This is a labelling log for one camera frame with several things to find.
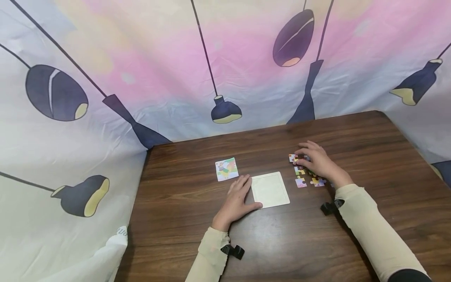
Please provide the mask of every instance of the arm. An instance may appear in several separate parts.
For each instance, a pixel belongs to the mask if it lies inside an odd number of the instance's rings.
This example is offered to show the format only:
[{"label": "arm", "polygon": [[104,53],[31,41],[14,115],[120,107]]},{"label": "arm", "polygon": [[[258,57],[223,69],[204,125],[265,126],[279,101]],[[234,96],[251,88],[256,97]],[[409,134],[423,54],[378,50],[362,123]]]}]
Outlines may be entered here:
[{"label": "arm", "polygon": [[230,242],[227,234],[230,224],[262,207],[262,203],[244,204],[251,183],[249,175],[240,176],[232,183],[224,204],[213,218],[212,226],[205,232],[185,282],[219,281],[227,262],[227,255],[221,248]]},{"label": "arm", "polygon": [[345,203],[340,214],[359,241],[382,282],[430,282],[426,271],[396,231],[379,213],[376,202],[353,183],[349,174],[327,156],[314,142],[299,144],[296,154],[308,155],[311,162],[299,159],[297,164],[330,179],[337,188],[335,199]]}]

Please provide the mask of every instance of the jigsaw puzzle piece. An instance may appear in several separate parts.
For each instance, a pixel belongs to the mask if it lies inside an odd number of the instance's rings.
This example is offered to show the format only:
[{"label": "jigsaw puzzle piece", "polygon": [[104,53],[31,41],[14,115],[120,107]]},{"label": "jigsaw puzzle piece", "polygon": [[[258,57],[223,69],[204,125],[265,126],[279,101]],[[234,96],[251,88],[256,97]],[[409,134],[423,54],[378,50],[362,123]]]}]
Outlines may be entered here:
[{"label": "jigsaw puzzle piece", "polygon": [[313,171],[311,171],[311,170],[309,170],[309,169],[307,169],[307,171],[308,171],[308,174],[310,174],[311,176],[317,177],[316,174],[315,174]]},{"label": "jigsaw puzzle piece", "polygon": [[296,175],[299,175],[299,174],[305,174],[305,171],[302,169],[302,167],[299,167],[299,166],[295,166],[295,173],[296,173]]},{"label": "jigsaw puzzle piece", "polygon": [[298,155],[296,155],[296,154],[289,154],[288,158],[290,159],[290,162],[296,162],[298,160]]},{"label": "jigsaw puzzle piece", "polygon": [[321,177],[318,177],[318,178],[313,177],[313,178],[312,178],[312,181],[310,181],[310,183],[313,184],[315,187],[321,187],[321,186],[324,186],[324,184],[325,184],[326,182],[327,182],[327,181],[326,181],[325,179],[321,178]]},{"label": "jigsaw puzzle piece", "polygon": [[305,183],[305,179],[304,178],[300,178],[298,176],[298,179],[296,179],[296,186],[298,186],[298,188],[307,187],[307,183]]}]

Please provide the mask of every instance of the dark brown tabletop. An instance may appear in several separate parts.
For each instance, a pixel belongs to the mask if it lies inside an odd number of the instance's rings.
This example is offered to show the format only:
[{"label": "dark brown tabletop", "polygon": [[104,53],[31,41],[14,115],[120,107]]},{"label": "dark brown tabletop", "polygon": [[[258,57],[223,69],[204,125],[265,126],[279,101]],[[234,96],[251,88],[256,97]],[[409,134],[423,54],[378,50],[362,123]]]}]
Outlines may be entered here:
[{"label": "dark brown tabletop", "polygon": [[184,281],[230,184],[215,162],[235,157],[240,175],[280,171],[291,203],[245,216],[230,229],[246,251],[221,281],[377,281],[349,230],[319,207],[331,189],[297,188],[288,154],[312,140],[376,200],[381,214],[435,282],[451,277],[451,190],[382,113],[156,146],[148,155],[117,281]]}]

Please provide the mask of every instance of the black binder clip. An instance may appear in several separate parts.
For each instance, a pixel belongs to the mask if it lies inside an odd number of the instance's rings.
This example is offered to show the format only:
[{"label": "black binder clip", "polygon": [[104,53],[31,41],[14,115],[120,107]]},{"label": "black binder clip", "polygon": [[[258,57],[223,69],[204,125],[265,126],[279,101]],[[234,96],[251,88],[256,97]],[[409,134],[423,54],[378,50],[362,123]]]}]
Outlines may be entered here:
[{"label": "black binder clip", "polygon": [[324,215],[333,214],[345,203],[344,200],[338,199],[335,200],[333,203],[324,203],[321,205],[321,211],[324,213]]},{"label": "black binder clip", "polygon": [[232,245],[228,244],[222,247],[221,251],[226,255],[232,255],[236,257],[237,259],[241,260],[241,258],[244,255],[244,249],[240,246],[236,245],[235,247],[232,247]]}]

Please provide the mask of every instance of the beige sleeve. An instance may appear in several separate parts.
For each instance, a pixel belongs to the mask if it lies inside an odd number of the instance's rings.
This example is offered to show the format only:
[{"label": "beige sleeve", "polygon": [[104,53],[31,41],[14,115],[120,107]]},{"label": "beige sleeve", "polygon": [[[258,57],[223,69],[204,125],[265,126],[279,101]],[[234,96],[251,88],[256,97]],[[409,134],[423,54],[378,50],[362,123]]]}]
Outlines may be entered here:
[{"label": "beige sleeve", "polygon": [[401,269],[416,269],[427,275],[414,253],[379,213],[376,202],[364,188],[350,184],[339,188],[335,200],[345,203],[339,211],[359,241],[379,280]]},{"label": "beige sleeve", "polygon": [[228,245],[230,238],[226,232],[211,227],[203,236],[198,255],[185,282],[217,282],[226,267],[227,255],[221,248]]}]

